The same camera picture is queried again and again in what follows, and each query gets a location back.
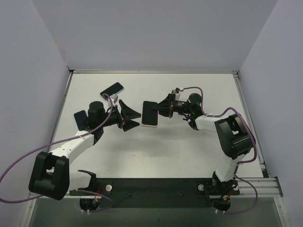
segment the cable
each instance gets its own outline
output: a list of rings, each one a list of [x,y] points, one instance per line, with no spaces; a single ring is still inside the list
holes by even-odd
[[[223,213],[223,214],[231,214],[231,215],[234,215],[234,214],[242,214],[242,213],[245,213],[245,212],[247,212],[247,211],[250,211],[250,210],[254,209],[255,206],[256,206],[256,204],[257,204],[257,202],[258,202],[258,192],[257,192],[257,189],[255,188],[255,186],[252,185],[252,183],[250,183],[249,181],[246,181],[246,180],[244,180],[244,179],[242,179],[242,178],[239,178],[237,175],[236,175],[235,177],[236,177],[237,179],[239,179],[240,181],[243,181],[243,182],[245,182],[245,183],[248,183],[248,184],[253,188],[253,190],[254,190],[255,193],[256,193],[255,201],[254,201],[254,203],[252,204],[252,206],[249,207],[249,208],[247,208],[247,209],[240,210],[240,211],[230,211],[230,212],[228,212],[228,211],[227,211],[227,212],[223,212],[222,210],[218,210],[217,208],[214,207],[215,201],[213,201],[213,202],[212,202],[212,207],[214,207],[214,208],[215,208],[218,212],[220,212],[220,213]]]
[[[105,123],[106,121],[109,119],[112,111],[113,111],[113,102],[111,100],[111,98],[109,97],[109,95],[107,94],[103,94],[105,97],[108,98],[108,100],[110,101],[110,111],[109,111],[109,114],[108,116],[106,117],[106,119],[96,128],[94,128],[93,130],[89,131],[89,132],[86,132],[84,133],[83,135],[80,135],[80,136],[74,136],[74,137],[70,137],[70,138],[67,138],[67,139],[63,139],[63,140],[59,140],[59,141],[56,141],[56,142],[52,142],[52,143],[49,143],[49,144],[46,144],[46,145],[43,145],[39,148],[36,148],[24,155],[22,155],[20,158],[18,158],[16,161],[14,161],[4,172],[3,174],[0,176],[0,183],[2,182],[3,178],[5,177],[5,175],[9,172],[9,170],[15,165],[17,164],[19,161],[21,161],[22,159],[24,159],[25,157],[43,149],[43,148],[47,148],[47,147],[50,147],[52,145],[55,145],[55,144],[58,144],[58,143],[63,143],[63,142],[66,142],[66,141],[70,141],[70,140],[74,140],[74,139],[78,139],[80,137],[83,137],[83,136],[87,136],[89,134],[92,134],[93,132],[95,132],[96,130],[98,130],[99,128],[101,128]],[[37,198],[40,198],[42,197],[43,195],[37,195],[37,196],[34,196],[34,197],[31,197],[31,198],[27,198],[27,199],[23,199],[23,200],[15,200],[15,201],[10,201],[10,200],[5,200],[5,199],[2,199],[0,198],[0,202],[4,202],[4,203],[21,203],[21,202],[27,202],[27,201],[30,201],[30,200],[34,200],[34,199],[37,199]]]
[[[78,191],[78,192],[87,193],[87,194],[93,194],[93,195],[96,195],[96,196],[101,196],[102,198],[104,198],[104,199],[106,199],[106,200],[108,200],[108,201],[110,201],[110,202],[112,203],[112,205],[109,206],[109,207],[99,208],[99,209],[96,209],[96,210],[90,210],[90,211],[89,211],[90,213],[110,209],[110,208],[112,208],[112,207],[114,206],[114,204],[115,204],[115,202],[114,202],[111,198],[109,198],[109,197],[107,197],[107,196],[105,196],[105,195],[102,195],[102,194],[100,194],[100,193],[97,193],[97,192],[90,192],[90,191],[81,190],[81,189],[78,189],[77,191]]]
[[[256,147],[256,143],[255,143],[255,141],[254,141],[254,139],[253,139],[253,136],[252,136],[252,134],[251,134],[251,131],[250,131],[249,127],[247,126],[246,122],[244,121],[243,117],[241,116],[241,114],[240,114],[236,109],[234,109],[233,107],[228,107],[228,108],[227,108],[226,110],[224,110],[224,112],[223,112],[222,114],[220,114],[220,115],[208,115],[208,114],[206,114],[206,113],[204,112],[204,110],[203,110],[203,90],[202,90],[200,87],[186,87],[186,88],[184,88],[184,90],[187,90],[187,89],[194,89],[194,88],[199,89],[200,92],[201,92],[201,97],[202,97],[202,101],[201,101],[201,111],[202,111],[202,114],[203,114],[203,115],[205,115],[205,116],[207,116],[207,117],[222,117],[224,114],[226,114],[227,111],[232,110],[232,111],[234,111],[235,114],[239,117],[239,119],[241,120],[241,122],[242,122],[242,124],[243,124],[245,130],[247,131],[247,134],[248,134],[248,136],[249,136],[249,138],[250,138],[250,141],[251,141],[251,143],[252,143],[252,146],[253,146],[253,148],[254,148],[254,157],[253,157],[251,160],[239,161],[239,162],[237,163],[237,167],[236,167],[235,172],[234,172],[234,174],[236,174],[236,173],[237,173],[237,170],[238,170],[238,167],[239,167],[239,164],[250,163],[250,162],[253,162],[253,161],[255,161],[255,160],[257,159],[257,156],[258,156],[258,154],[257,154],[257,147]]]

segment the smartphone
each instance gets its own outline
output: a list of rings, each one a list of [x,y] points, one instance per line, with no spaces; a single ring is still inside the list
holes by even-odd
[[[141,117],[141,125],[149,127],[158,126],[158,110],[155,110],[156,102],[144,101]]]
[[[110,87],[106,88],[104,91],[102,91],[100,93],[100,95],[102,98],[104,98],[103,94],[108,94],[109,96],[111,96],[113,94],[118,94],[123,90],[124,90],[124,87],[120,83],[116,82],[112,86],[110,86]]]

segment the gray wall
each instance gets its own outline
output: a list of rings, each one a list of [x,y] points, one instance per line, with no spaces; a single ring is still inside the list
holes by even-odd
[[[267,167],[302,226],[303,1],[279,0],[240,70]]]
[[[32,1],[0,1],[0,173],[50,141],[68,75]],[[2,198],[27,198],[34,159],[9,172],[0,184]],[[0,202],[0,226],[18,226],[24,206]]]
[[[277,0],[33,0],[70,69],[238,70]]]

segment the phone screen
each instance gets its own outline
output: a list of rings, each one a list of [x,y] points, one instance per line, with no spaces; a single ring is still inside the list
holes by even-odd
[[[104,91],[102,91],[100,93],[100,95],[102,97],[103,97],[103,94],[108,94],[109,96],[111,96],[113,94],[118,94],[123,90],[124,90],[124,87],[120,83],[117,82],[117,83],[113,84],[112,86],[108,87],[107,89],[105,89]]]
[[[156,102],[143,102],[143,111],[141,124],[143,126],[157,127],[158,126],[158,110],[153,108],[157,105]]]

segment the metal frame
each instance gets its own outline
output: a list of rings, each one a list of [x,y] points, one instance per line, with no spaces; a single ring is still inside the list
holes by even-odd
[[[60,113],[59,113],[59,116],[58,116],[58,120],[56,122],[55,130],[53,132],[52,141],[54,139],[54,135],[55,135],[55,133],[57,131],[57,128],[58,128],[58,124],[59,124],[59,121],[60,121],[60,118],[61,118],[61,114],[62,114],[62,111],[63,111],[65,99],[66,99],[66,96],[67,96],[67,93],[68,93],[68,90],[69,90],[69,87],[70,87],[70,84],[71,84],[71,79],[72,79],[73,73],[77,73],[77,74],[80,74],[80,73],[150,73],[150,74],[154,74],[154,73],[167,73],[167,72],[157,72],[157,71],[155,71],[155,72],[154,71],[153,72],[150,72],[150,71],[149,72],[143,72],[143,71],[130,71],[130,72],[118,72],[118,71],[117,72],[112,72],[111,71],[111,72],[104,72],[104,71],[100,71],[100,70],[75,70],[75,71],[71,71],[70,77],[69,77],[69,80],[68,80],[68,83],[67,83],[67,86],[66,86],[66,89],[65,89],[65,93],[64,93]],[[198,72],[169,72],[169,73],[197,74]],[[251,117],[250,117],[250,114],[249,114],[249,110],[247,108],[247,105],[246,105],[246,102],[245,102],[245,99],[244,99],[244,95],[243,95],[243,92],[242,92],[242,89],[241,89],[241,85],[239,83],[238,71],[233,71],[232,74],[234,76],[235,84],[236,84],[236,87],[237,87],[237,90],[238,90],[238,93],[239,93],[239,96],[240,96],[240,99],[241,99],[241,103],[242,103],[242,106],[243,106],[243,109],[244,109],[244,112],[245,112],[245,115],[246,115],[246,118],[247,118],[247,121],[248,121],[248,125],[249,125],[253,135],[256,138],[257,149],[258,149],[258,157],[259,157],[259,162],[260,162],[261,169],[266,170],[264,159],[263,159],[261,149],[260,149],[260,146],[259,146],[259,143],[258,143],[258,138],[256,136],[256,132],[255,132],[255,129],[254,129],[254,126],[253,126],[253,123],[252,123],[252,120],[251,120]],[[277,178],[246,178],[246,180],[248,180],[250,183],[252,183],[256,187],[259,197],[274,198],[282,226],[284,226],[284,227],[290,226],[289,222],[288,222],[288,219],[287,219],[287,216],[286,216],[285,207],[284,207],[283,200],[282,200],[283,194],[281,192],[281,188],[280,188],[278,179]],[[240,192],[241,192],[241,194],[239,195],[240,197],[255,197],[254,190],[248,184],[246,184],[245,182],[239,181],[239,189],[240,189]],[[94,198],[94,196],[70,196],[70,195],[67,194],[64,198],[67,198],[67,199],[68,198],[84,199],[84,198]],[[32,201],[27,202],[26,208],[25,208],[25,211],[24,211],[21,223],[20,223],[21,227],[29,225],[30,220],[31,220],[31,216],[33,214],[33,210],[34,210],[34,207],[35,207],[35,203],[36,203],[36,200],[32,200]]]

